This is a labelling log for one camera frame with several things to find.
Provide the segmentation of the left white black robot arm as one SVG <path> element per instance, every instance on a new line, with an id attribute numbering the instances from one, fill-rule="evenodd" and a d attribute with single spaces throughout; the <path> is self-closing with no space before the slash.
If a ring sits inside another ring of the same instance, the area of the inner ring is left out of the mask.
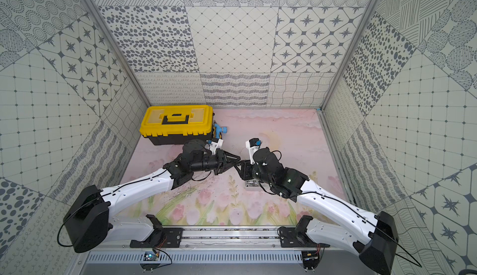
<path id="1" fill-rule="evenodd" d="M 200 140 L 191 140 L 173 161 L 139 179 L 99 189 L 91 185 L 82 190 L 63 219 L 70 247 L 85 253 L 107 241 L 128 240 L 132 248 L 164 246 L 167 234 L 162 223 L 147 215 L 144 221 L 119 221 L 115 217 L 127 207 L 157 194 L 172 191 L 193 179 L 196 172 L 226 172 L 241 161 L 238 155 L 217 144 L 206 148 Z"/>

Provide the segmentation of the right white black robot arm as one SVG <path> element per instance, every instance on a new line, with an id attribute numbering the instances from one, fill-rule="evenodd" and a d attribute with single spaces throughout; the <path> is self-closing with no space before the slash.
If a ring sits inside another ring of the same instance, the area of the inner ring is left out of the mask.
<path id="1" fill-rule="evenodd" d="M 251 151 L 249 156 L 235 165 L 244 181 L 267 184 L 269 193 L 308 206 L 336 223 L 315 225 L 310 217 L 303 217 L 296 229 L 298 239 L 349 251 L 379 275 L 391 274 L 397 250 L 404 249 L 392 215 L 375 214 L 338 198 L 306 174 L 284 167 L 269 148 Z"/>

